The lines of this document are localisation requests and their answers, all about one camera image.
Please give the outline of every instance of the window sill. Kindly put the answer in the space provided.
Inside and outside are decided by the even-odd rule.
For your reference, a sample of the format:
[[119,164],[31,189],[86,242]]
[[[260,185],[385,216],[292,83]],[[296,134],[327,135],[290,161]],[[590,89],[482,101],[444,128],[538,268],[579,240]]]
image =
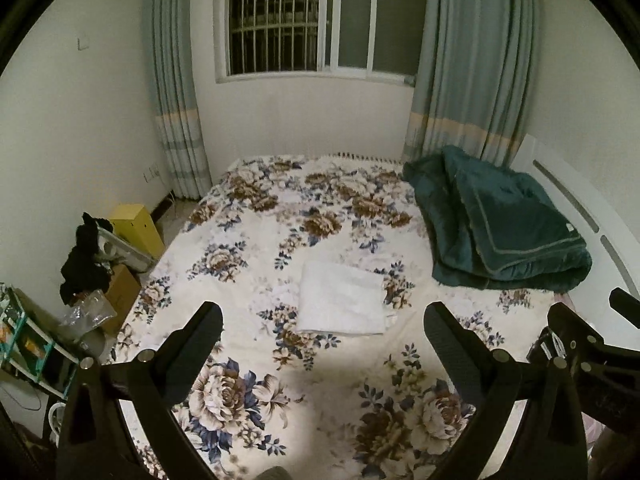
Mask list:
[[216,78],[216,83],[235,83],[239,81],[252,81],[259,79],[280,79],[280,78],[297,78],[297,77],[320,77],[320,78],[338,78],[338,79],[351,79],[367,81],[372,83],[386,83],[395,86],[407,86],[412,87],[407,82],[412,76],[405,76],[402,74],[391,74],[384,72],[367,73],[364,69],[358,68],[339,68],[332,71],[325,69],[321,72],[312,70],[296,70],[293,72],[259,72],[231,75]]

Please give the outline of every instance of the folded blanket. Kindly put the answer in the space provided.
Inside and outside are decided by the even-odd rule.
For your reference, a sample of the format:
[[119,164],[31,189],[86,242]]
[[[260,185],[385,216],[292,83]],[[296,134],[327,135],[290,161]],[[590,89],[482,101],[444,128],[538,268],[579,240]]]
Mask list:
[[431,229],[441,283],[566,292],[591,269],[586,242],[528,174],[446,146],[405,164],[403,176]]
[[383,279],[380,274],[341,264],[306,262],[296,331],[383,333]]

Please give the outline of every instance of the green blanket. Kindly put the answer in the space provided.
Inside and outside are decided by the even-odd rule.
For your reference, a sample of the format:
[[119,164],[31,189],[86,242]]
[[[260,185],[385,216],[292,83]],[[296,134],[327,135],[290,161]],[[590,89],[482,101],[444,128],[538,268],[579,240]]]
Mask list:
[[433,277],[474,288],[566,292],[591,269],[586,243],[525,173],[446,146],[404,165],[431,231]]

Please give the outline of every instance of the window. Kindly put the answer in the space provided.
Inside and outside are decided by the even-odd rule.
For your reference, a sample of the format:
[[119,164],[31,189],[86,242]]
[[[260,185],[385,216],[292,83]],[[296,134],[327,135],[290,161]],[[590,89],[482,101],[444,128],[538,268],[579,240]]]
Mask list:
[[417,72],[426,0],[225,0],[227,76],[402,80]]

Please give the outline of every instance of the striped curtain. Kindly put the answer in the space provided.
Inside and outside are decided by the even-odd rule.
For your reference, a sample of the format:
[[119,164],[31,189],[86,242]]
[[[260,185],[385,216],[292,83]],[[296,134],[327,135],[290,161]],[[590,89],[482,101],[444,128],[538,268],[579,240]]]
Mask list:
[[538,0],[427,0],[402,159],[446,144],[508,165],[524,136]]
[[190,0],[145,0],[151,97],[174,193],[197,200],[211,188],[191,69]]

